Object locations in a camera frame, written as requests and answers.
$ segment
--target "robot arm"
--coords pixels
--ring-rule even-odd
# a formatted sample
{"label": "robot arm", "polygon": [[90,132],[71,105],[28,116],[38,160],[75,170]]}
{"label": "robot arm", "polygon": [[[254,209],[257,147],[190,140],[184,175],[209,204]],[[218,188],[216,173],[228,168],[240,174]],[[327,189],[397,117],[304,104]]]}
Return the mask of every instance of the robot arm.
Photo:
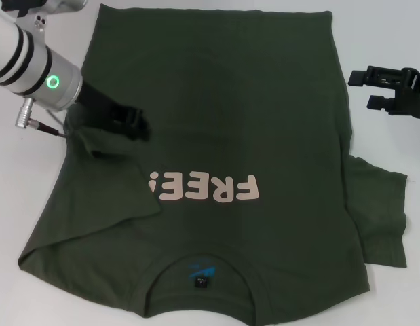
{"label": "robot arm", "polygon": [[48,14],[75,12],[87,0],[2,0],[2,9],[15,23],[0,16],[0,86],[24,98],[16,126],[51,133],[31,119],[33,103],[62,111],[73,103],[96,110],[99,128],[138,138],[146,124],[142,111],[116,103],[83,80],[78,67],[45,44]]}

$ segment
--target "white table surface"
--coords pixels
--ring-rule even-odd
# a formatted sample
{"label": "white table surface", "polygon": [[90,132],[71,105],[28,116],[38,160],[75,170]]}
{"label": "white table surface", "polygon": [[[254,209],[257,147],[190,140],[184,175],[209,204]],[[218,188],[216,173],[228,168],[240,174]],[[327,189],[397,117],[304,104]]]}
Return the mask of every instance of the white table surface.
{"label": "white table surface", "polygon": [[[89,0],[76,14],[52,16],[47,44],[79,67],[100,3],[111,7],[171,7],[334,14],[333,32],[345,79],[368,65],[420,70],[420,0]],[[368,266],[372,291],[296,326],[420,326],[420,120],[366,108],[378,88],[350,88],[352,153],[387,170],[409,175],[407,269]],[[21,272],[17,259],[49,197],[64,160],[62,139],[14,127],[22,99],[0,88],[0,326],[234,326],[210,312],[170,312],[152,319],[94,304]],[[40,108],[34,117],[53,126]]]}

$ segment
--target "black cable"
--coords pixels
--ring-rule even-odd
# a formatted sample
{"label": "black cable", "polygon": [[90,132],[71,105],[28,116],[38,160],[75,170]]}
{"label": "black cable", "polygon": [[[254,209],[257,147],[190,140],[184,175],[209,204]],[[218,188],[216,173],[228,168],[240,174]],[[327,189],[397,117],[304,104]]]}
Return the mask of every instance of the black cable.
{"label": "black cable", "polygon": [[50,127],[50,126],[47,126],[46,124],[43,124],[42,122],[39,122],[37,120],[30,119],[28,121],[28,124],[29,124],[30,127],[34,128],[36,130],[45,132],[47,134],[52,134],[53,136],[58,136],[58,137],[66,138],[66,136],[64,134],[61,134],[59,132],[59,130],[56,130],[56,129]]}
{"label": "black cable", "polygon": [[48,114],[50,117],[52,117],[54,121],[56,121],[58,124],[60,124],[61,126],[63,126],[63,122],[62,122],[62,121],[60,121],[60,120],[59,120],[59,118],[58,118],[58,117],[56,117],[56,115],[55,115],[53,112],[51,112],[50,110],[46,110],[46,111],[47,111],[47,114]]}

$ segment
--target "silver joint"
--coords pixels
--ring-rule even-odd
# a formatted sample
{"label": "silver joint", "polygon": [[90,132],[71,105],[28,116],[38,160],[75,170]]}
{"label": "silver joint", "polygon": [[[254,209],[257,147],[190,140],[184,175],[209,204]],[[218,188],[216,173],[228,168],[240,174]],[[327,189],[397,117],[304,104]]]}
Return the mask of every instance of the silver joint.
{"label": "silver joint", "polygon": [[37,121],[37,120],[34,120],[34,119],[29,119],[29,121],[28,121],[28,125],[29,125],[30,127],[32,127],[33,129],[38,130],[41,124],[40,124],[40,122],[39,122],[39,121]]}
{"label": "silver joint", "polygon": [[31,118],[32,114],[32,106],[35,101],[33,98],[26,98],[24,100],[24,104],[20,109],[20,113],[17,117],[17,122],[15,123],[15,127],[19,127],[21,129],[26,129]]}

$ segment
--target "folded t-shirt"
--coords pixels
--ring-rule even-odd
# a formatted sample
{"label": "folded t-shirt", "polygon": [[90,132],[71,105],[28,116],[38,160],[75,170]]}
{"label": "folded t-shirt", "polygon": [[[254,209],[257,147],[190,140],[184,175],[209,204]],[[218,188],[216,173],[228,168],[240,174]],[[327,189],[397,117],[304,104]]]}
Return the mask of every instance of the folded t-shirt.
{"label": "folded t-shirt", "polygon": [[80,297],[150,317],[293,321],[405,267],[406,176],[349,155],[330,12],[101,6],[87,82],[140,107],[149,141],[67,116],[68,152],[19,261]]}

